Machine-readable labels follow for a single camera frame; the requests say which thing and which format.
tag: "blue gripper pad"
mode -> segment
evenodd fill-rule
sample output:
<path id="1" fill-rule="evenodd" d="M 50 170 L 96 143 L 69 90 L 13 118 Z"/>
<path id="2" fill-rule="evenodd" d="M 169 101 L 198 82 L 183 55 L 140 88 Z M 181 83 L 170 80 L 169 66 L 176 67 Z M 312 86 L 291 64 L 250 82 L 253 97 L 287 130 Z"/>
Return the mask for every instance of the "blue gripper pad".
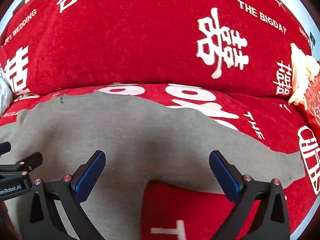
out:
<path id="1" fill-rule="evenodd" d="M 75 192 L 75 201 L 80 204 L 88 199 L 106 165 L 106 155 L 96 151 L 86 164 L 81 165 L 73 174 L 71 187 Z"/>
<path id="2" fill-rule="evenodd" d="M 8 153 L 11 151 L 10 142 L 4 142 L 0 144 L 0 155 Z"/>
<path id="3" fill-rule="evenodd" d="M 219 151 L 213 151 L 209 157 L 209 165 L 229 201 L 237 203 L 241 200 L 243 189 L 240 172 L 230 165 Z"/>

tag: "light blue wall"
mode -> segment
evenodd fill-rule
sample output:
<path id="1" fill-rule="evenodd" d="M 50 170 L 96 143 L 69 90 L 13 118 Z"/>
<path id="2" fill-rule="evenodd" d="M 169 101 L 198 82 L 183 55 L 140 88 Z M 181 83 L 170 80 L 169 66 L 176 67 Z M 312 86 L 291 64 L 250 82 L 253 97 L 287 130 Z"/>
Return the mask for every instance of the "light blue wall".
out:
<path id="1" fill-rule="evenodd" d="M 0 21 L 0 33 L 4 30 L 6 24 L 12 17 L 13 10 L 17 7 L 17 5 L 22 0 L 15 0 L 6 14 L 4 15 L 3 19 Z M 312 32 L 314 38 L 316 39 L 316 45 L 313 47 L 312 55 L 317 59 L 320 60 L 320 32 L 316 27 L 315 22 L 312 20 L 310 14 L 300 2 L 300 0 L 281 0 L 287 8 L 293 13 L 293 15 L 298 19 L 301 23 L 303 28 L 306 31 L 306 34 L 309 35 Z"/>

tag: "gray cloth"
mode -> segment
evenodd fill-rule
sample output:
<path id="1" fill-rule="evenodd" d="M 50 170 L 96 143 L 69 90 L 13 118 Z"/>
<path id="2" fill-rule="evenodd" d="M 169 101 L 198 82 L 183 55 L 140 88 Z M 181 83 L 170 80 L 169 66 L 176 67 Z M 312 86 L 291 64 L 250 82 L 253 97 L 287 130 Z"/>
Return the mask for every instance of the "gray cloth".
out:
<path id="1" fill-rule="evenodd" d="M 222 193 L 208 164 L 213 150 L 220 150 L 242 174 L 255 180 L 278 178 L 288 187 L 305 176 L 299 152 L 274 152 L 199 111 L 170 109 L 133 96 L 98 91 L 63 95 L 22 110 L 17 118 L 16 123 L 0 127 L 0 141 L 12 144 L 1 164 L 15 163 L 39 151 L 44 161 L 31 172 L 32 179 L 61 179 L 86 163 L 95 150 L 105 152 L 106 167 L 82 203 L 105 239 L 140 239 L 143 192 L 151 180 Z M 23 232 L 26 198 L 6 201 L 19 233 Z"/>

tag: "red cloth with white print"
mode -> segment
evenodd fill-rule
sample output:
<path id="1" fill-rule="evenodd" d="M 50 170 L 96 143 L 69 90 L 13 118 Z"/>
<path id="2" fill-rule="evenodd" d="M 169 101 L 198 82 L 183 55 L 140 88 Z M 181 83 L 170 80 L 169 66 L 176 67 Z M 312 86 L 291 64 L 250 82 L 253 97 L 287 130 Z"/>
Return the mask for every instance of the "red cloth with white print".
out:
<path id="1" fill-rule="evenodd" d="M 100 90 L 109 94 L 133 95 L 155 101 L 171 108 L 190 107 L 217 120 L 222 125 L 239 130 L 273 151 L 290 154 L 300 151 L 298 132 L 304 139 L 313 137 L 311 130 L 293 106 L 281 98 L 255 98 L 241 94 L 224 94 L 190 86 L 174 84 L 114 84 L 62 90 L 40 98 L 19 100 L 0 119 L 0 125 L 15 122 L 21 109 L 32 109 L 40 102 L 63 94 L 82 95 Z M 316 194 L 306 170 L 306 176 L 284 190 L 292 233 L 313 205 Z M 240 236 L 244 236 L 253 220 L 257 203 Z M 141 213 L 141 239 L 164 240 L 177 236 L 152 234 L 151 228 L 176 228 L 183 221 L 188 240 L 207 240 L 227 217 L 233 204 L 224 195 L 209 194 L 173 187 L 160 182 L 151 183 L 144 196 Z"/>
<path id="2" fill-rule="evenodd" d="M 30 0 L 2 43 L 16 94 L 172 82 L 285 97 L 290 43 L 311 53 L 301 32 L 280 0 Z"/>

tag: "screw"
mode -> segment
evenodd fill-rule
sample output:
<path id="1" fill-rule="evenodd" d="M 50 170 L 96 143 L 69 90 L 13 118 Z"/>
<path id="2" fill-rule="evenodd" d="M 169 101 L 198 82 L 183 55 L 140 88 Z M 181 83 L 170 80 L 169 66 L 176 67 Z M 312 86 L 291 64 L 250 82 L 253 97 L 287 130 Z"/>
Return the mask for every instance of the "screw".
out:
<path id="1" fill-rule="evenodd" d="M 39 185 L 40 183 L 41 183 L 41 179 L 36 179 L 36 180 L 35 180 L 35 184 L 36 184 L 36 185 Z"/>
<path id="2" fill-rule="evenodd" d="M 65 176 L 63 177 L 63 181 L 65 181 L 65 182 L 68 182 L 68 181 L 70 181 L 71 179 L 72 179 L 71 175 L 65 175 Z"/>
<path id="3" fill-rule="evenodd" d="M 277 186 L 280 185 L 279 179 L 273 179 L 272 182 L 273 182 L 275 185 L 277 185 Z"/>
<path id="4" fill-rule="evenodd" d="M 248 175 L 248 174 L 243 175 L 243 178 L 244 178 L 244 180 L 246 180 L 246 181 L 252 180 L 252 177 L 251 177 L 250 175 Z"/>

